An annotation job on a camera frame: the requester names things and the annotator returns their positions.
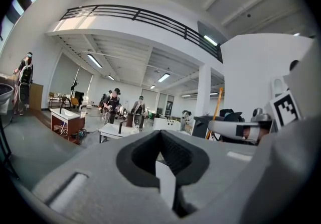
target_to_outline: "black railing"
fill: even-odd
[[[68,9],[60,20],[88,17],[88,16],[112,16],[130,19],[132,21],[145,22],[162,29],[166,29],[185,40],[198,45],[216,59],[221,61],[217,46],[207,41],[201,34],[186,25],[152,11],[144,10],[132,6],[123,5],[88,5]]]

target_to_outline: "orange pole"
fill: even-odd
[[[217,112],[219,111],[219,107],[220,107],[220,102],[221,102],[221,96],[222,96],[222,92],[223,92],[223,88],[220,88],[220,94],[219,94],[219,99],[217,100],[217,105],[216,105],[216,109],[215,109],[215,113],[213,115],[213,120],[215,120],[215,117],[217,115]],[[212,136],[212,131],[208,131],[207,135],[206,135],[206,139],[210,139],[210,137]]]

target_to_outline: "floor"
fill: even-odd
[[[99,143],[99,129],[104,126],[99,109],[84,108],[83,112],[88,134],[80,146],[52,132],[28,111],[24,116],[14,115],[12,122],[5,127],[12,151],[11,163],[27,189],[31,190],[49,172],[82,150]],[[51,118],[50,111],[43,111],[43,114]],[[151,129],[152,120],[145,120],[143,130]]]

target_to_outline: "ceiling light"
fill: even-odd
[[[165,73],[158,81],[159,82],[162,82],[164,81],[165,79],[167,79],[170,75],[168,73]]]
[[[88,57],[99,67],[102,68],[102,66],[99,64],[99,62],[95,59],[94,56],[92,56],[91,54],[88,54]]]
[[[209,41],[211,44],[217,46],[217,43],[216,43],[213,39],[209,38],[208,36],[204,36],[204,38],[205,38],[207,41]]]

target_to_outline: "person wearing vr headset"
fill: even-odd
[[[120,90],[115,88],[115,90],[110,94],[108,94],[105,98],[104,107],[106,108],[107,114],[109,115],[109,123],[113,124],[115,120],[115,115],[119,109],[119,96]]]
[[[30,85],[32,83],[34,66],[31,63],[31,61],[32,61],[32,52],[29,52],[26,55],[26,57],[20,62],[19,67],[14,70],[14,75],[20,72],[18,81],[15,85],[14,114],[17,114],[19,111],[21,116],[24,114],[25,105],[20,102],[19,86],[21,83],[27,84],[27,85]]]
[[[143,102],[144,97],[141,95],[139,100],[134,103],[131,113],[143,115],[145,112],[145,103]]]

